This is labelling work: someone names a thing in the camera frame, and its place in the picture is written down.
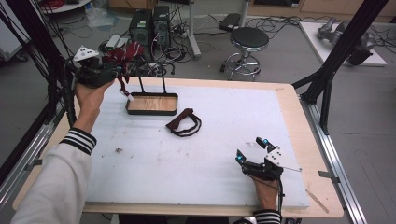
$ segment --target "human hand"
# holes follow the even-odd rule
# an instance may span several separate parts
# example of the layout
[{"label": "human hand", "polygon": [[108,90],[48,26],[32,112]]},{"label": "human hand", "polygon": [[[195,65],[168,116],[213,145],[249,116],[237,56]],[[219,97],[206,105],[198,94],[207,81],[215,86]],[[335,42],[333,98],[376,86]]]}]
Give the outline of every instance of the human hand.
[{"label": "human hand", "polygon": [[279,187],[277,181],[264,181],[254,176],[252,179],[256,186],[257,197],[259,198],[262,209],[276,210],[276,197]]},{"label": "human hand", "polygon": [[105,91],[113,82],[108,82],[96,89],[88,88],[80,83],[76,84],[76,97],[80,110],[78,118],[73,125],[74,128],[81,129],[86,133],[91,132],[93,124],[99,116],[99,108],[103,102]]}]

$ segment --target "black metal pole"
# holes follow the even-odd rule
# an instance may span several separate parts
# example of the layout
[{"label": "black metal pole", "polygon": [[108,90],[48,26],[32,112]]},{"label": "black metal pole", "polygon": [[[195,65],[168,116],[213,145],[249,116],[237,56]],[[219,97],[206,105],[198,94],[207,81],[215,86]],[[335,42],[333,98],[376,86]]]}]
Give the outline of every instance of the black metal pole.
[{"label": "black metal pole", "polygon": [[302,100],[307,101],[309,104],[315,104],[320,94],[325,91],[320,114],[320,126],[326,134],[329,134],[327,125],[332,80],[337,70],[353,51],[387,2],[388,0],[365,0],[319,70],[313,75],[292,84],[297,89],[311,82],[308,90],[301,97]]}]

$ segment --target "computer tower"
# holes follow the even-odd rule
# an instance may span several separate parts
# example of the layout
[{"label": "computer tower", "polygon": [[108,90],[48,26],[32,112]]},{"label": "computer tower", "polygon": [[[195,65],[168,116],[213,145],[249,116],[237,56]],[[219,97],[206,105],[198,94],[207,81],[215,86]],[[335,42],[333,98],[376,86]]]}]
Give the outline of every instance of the computer tower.
[{"label": "computer tower", "polygon": [[157,6],[153,13],[154,32],[157,37],[157,47],[167,49],[171,47],[171,26],[169,21],[169,7]]},{"label": "computer tower", "polygon": [[139,8],[134,11],[129,33],[132,41],[137,41],[143,48],[147,59],[152,60],[151,47],[153,46],[154,28],[151,9]]}]

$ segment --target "white sleeve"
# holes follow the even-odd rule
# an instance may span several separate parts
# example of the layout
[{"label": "white sleeve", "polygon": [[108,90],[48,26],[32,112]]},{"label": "white sleeve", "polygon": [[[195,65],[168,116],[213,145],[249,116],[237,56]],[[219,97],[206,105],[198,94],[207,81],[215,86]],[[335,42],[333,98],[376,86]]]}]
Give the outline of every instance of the white sleeve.
[{"label": "white sleeve", "polygon": [[79,223],[96,139],[72,128],[45,155],[43,169],[11,223]]}]

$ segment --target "black stool seat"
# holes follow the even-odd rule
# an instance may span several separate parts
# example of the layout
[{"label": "black stool seat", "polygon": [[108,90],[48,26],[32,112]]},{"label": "black stool seat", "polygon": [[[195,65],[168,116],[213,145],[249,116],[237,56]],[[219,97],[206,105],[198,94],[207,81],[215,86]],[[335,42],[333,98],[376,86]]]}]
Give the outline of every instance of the black stool seat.
[{"label": "black stool seat", "polygon": [[260,48],[268,44],[268,35],[252,27],[241,27],[231,32],[231,40],[247,48]]}]

